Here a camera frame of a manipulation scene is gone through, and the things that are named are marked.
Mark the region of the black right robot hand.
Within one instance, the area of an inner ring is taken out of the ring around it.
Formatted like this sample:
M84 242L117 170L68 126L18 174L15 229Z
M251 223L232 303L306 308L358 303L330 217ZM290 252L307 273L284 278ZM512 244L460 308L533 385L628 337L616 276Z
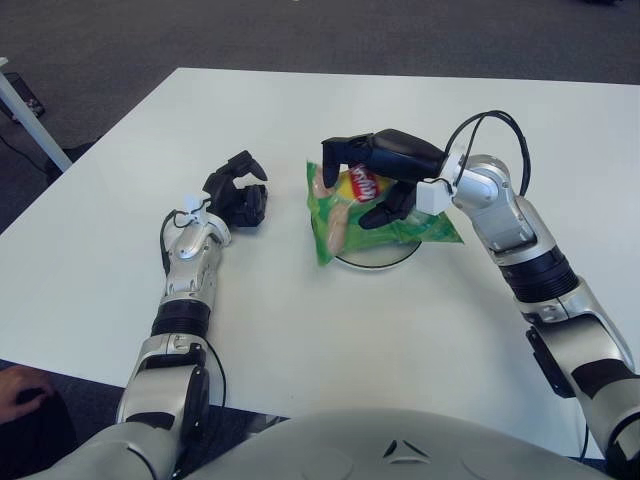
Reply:
M367 230L405 219L415 205L417 183L437 178L445 161L445 153L439 148L395 129L332 137L322 142L322 148L323 183L327 188L337 182L342 165L362 165L394 181L386 198L360 218L360 227Z

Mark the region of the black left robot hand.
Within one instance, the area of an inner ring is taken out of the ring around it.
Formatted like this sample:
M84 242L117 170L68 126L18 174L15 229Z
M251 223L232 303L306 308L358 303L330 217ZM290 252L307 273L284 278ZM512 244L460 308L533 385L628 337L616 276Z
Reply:
M234 181L248 174L262 181L262 184L236 187ZM257 227L265 218L267 180L262 166L247 150L241 151L205 181L203 191L209 195L206 211L221 218L229 228Z

